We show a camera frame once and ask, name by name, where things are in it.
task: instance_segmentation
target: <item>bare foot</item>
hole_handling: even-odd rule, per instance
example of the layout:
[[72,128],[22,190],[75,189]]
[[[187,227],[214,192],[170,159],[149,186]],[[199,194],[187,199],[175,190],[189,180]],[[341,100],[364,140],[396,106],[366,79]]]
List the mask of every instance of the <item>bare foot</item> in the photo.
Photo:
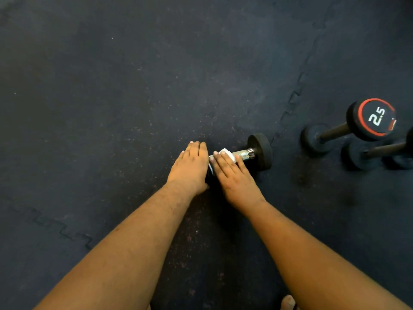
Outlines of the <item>bare foot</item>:
[[291,295],[286,295],[281,302],[280,310],[300,310],[299,307],[295,307],[295,300]]

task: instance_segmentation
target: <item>black dumbbell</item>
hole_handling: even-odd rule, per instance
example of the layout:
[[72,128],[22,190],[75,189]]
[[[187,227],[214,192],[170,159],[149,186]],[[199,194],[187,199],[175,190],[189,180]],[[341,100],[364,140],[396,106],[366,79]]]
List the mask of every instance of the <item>black dumbbell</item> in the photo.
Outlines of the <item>black dumbbell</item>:
[[353,133],[365,141],[390,135],[396,124],[396,111],[388,102],[373,98],[354,102],[347,110],[346,123],[330,128],[327,124],[308,125],[301,133],[301,143],[312,153],[327,153],[337,138]]
[[403,143],[387,141],[384,146],[371,147],[368,143],[352,141],[342,149],[343,162],[350,169],[372,170],[383,158],[394,169],[413,169],[413,128]]
[[[232,152],[234,156],[239,155],[243,161],[250,161],[250,165],[257,171],[265,171],[273,165],[273,150],[268,138],[261,133],[250,135],[247,140],[247,148]],[[214,176],[214,169],[209,164],[207,178]]]

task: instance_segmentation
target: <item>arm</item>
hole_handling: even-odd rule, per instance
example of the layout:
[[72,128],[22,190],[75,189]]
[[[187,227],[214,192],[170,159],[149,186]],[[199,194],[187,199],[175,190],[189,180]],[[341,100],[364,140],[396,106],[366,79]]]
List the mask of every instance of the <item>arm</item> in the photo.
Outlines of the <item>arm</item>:
[[410,309],[267,203],[236,159],[238,166],[214,152],[211,162],[226,198],[250,220],[301,309]]
[[191,142],[168,182],[106,236],[43,299],[36,310],[146,310],[173,236],[207,185],[208,151]]

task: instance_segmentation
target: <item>finger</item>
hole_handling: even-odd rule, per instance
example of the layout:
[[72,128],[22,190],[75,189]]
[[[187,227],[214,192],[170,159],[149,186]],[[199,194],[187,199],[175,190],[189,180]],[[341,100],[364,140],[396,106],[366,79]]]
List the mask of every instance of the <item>finger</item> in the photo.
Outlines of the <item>finger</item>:
[[224,174],[224,172],[222,172],[220,166],[218,165],[214,157],[210,157],[209,162],[211,163],[212,168],[214,169],[215,176],[218,178],[219,181],[226,178],[226,175]]
[[183,150],[183,151],[179,154],[178,159],[176,159],[176,160],[178,161],[178,160],[182,159],[184,153],[185,153],[185,151]]
[[190,141],[189,142],[189,144],[188,144],[188,146],[186,147],[186,150],[185,150],[185,153],[184,153],[184,157],[188,157],[189,156],[189,152],[191,151],[191,147],[192,147],[192,144],[193,144],[194,142],[193,141]]
[[221,168],[222,172],[229,177],[234,174],[232,168],[228,165],[228,163],[224,160],[224,158],[217,152],[214,151],[214,159],[218,163],[219,167]]
[[199,156],[204,159],[208,159],[207,144],[204,141],[199,145]]
[[197,157],[199,154],[199,141],[195,141],[192,144],[191,150],[189,151],[190,157]]
[[239,167],[240,171],[241,171],[243,174],[247,175],[247,174],[250,173],[250,172],[248,171],[247,167],[245,166],[244,161],[242,160],[242,158],[241,158],[239,155],[236,155],[236,156],[235,156],[235,160],[237,161],[238,167]]
[[240,171],[240,169],[238,168],[238,166],[235,164],[234,161],[232,161],[232,159],[230,158],[230,156],[229,156],[226,152],[221,152],[221,156],[224,158],[225,162],[228,163],[228,165],[230,166],[230,168],[232,168],[232,170],[234,171],[234,173]]

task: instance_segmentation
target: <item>white number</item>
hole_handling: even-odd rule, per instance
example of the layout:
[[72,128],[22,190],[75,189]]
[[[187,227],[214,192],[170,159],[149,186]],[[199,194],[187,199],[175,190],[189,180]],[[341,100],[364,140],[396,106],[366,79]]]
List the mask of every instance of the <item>white number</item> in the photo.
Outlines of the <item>white number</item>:
[[374,119],[374,120],[373,120],[373,124],[375,124],[376,126],[379,126],[380,123],[381,123],[381,121],[382,121],[383,115],[386,113],[386,110],[385,110],[385,109],[380,109],[380,107],[378,107],[377,110],[376,110],[376,112],[377,112],[378,114],[380,114],[379,120],[377,120],[377,115],[376,115],[376,114],[371,114],[371,115],[370,115],[370,118],[368,119],[368,121],[371,122],[371,120]]

